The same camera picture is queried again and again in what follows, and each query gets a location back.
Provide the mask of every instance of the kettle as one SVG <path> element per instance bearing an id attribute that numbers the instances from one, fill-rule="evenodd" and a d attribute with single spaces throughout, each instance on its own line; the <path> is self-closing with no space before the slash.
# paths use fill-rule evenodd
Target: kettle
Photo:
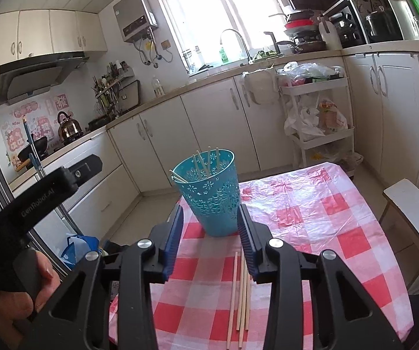
<path id="1" fill-rule="evenodd" d="M 66 120 L 62 123 L 60 122 L 60 116 L 64 115 Z M 62 140 L 62 142 L 70 140 L 72 137 L 80 137 L 83 135 L 81 131 L 81 126 L 79 126 L 79 122 L 73 118 L 71 118 L 68 114 L 64 111 L 60 111 L 57 115 L 57 121 L 60 124 L 58 128 L 58 136 Z"/>

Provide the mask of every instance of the red and white checkered tablecloth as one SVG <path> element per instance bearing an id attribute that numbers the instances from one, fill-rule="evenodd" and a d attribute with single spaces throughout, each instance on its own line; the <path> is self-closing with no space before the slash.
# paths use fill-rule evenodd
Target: red and white checkered tablecloth
<path id="1" fill-rule="evenodd" d="M 398 263 L 379 223 L 341 167 L 323 163 L 240 183 L 240 191 L 253 221 L 268 225 L 274 237 L 303 252 L 336 251 L 383 310 L 400 339 L 406 338 L 413 319 Z M 209 237 L 183 198 L 180 204 L 185 223 L 174 272 L 166 284 L 151 285 L 159 349 L 224 350 L 234 254 L 240 254 L 240 238 Z M 308 282 L 303 283 L 307 350 L 313 347 L 313 321 Z M 270 284 L 252 284 L 244 349 L 263 346 L 270 292 Z M 109 336 L 114 341 L 117 301 L 116 297 L 109 313 Z M 238 341 L 235 326 L 233 350 Z"/>

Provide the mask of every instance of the kettle handle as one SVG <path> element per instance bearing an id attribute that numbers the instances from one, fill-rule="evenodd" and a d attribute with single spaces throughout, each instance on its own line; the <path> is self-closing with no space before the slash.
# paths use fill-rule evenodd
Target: kettle handle
<path id="1" fill-rule="evenodd" d="M 59 113 L 57 114 L 57 121 L 58 121 L 58 124 L 59 125 L 60 125 L 60 116 L 61 116 L 61 114 L 63 114 L 67 120 L 70 118 L 70 116 L 68 114 L 66 114 L 64 111 L 59 111 Z"/>

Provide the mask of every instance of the blue plastic basket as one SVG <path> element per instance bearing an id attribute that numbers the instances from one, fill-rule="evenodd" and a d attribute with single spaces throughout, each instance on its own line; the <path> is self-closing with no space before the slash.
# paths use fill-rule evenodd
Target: blue plastic basket
<path id="1" fill-rule="evenodd" d="M 208 165 L 208 152 L 201 154 Z M 185 159 L 174 172 L 188 183 L 175 180 L 175 184 L 192 209 L 206 233 L 213 237 L 228 236 L 237 231 L 237 209 L 240 205 L 240 189 L 237 179 L 234 153 L 219 150 L 220 172 L 216 169 L 216 150 L 211 151 L 211 176 L 206 177 L 199 158 L 196 158 L 199 173 L 193 157 Z"/>

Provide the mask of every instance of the metal screw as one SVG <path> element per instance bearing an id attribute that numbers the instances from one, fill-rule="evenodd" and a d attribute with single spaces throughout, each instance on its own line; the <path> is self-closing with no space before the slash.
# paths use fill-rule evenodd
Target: metal screw
<path id="1" fill-rule="evenodd" d="M 96 260 L 99 258 L 99 253 L 97 251 L 90 251 L 85 255 L 86 260 Z"/>
<path id="2" fill-rule="evenodd" d="M 268 243 L 269 243 L 269 246 L 274 247 L 276 249 L 278 249 L 279 247 L 282 247 L 284 244 L 284 242 L 279 238 L 271 238 Z"/>
<path id="3" fill-rule="evenodd" d="M 147 249 L 148 247 L 151 247 L 152 241 L 148 238 L 141 239 L 138 241 L 138 247 L 140 249 Z"/>
<path id="4" fill-rule="evenodd" d="M 325 250 L 323 251 L 323 257 L 327 260 L 336 259 L 336 253 L 332 250 Z"/>

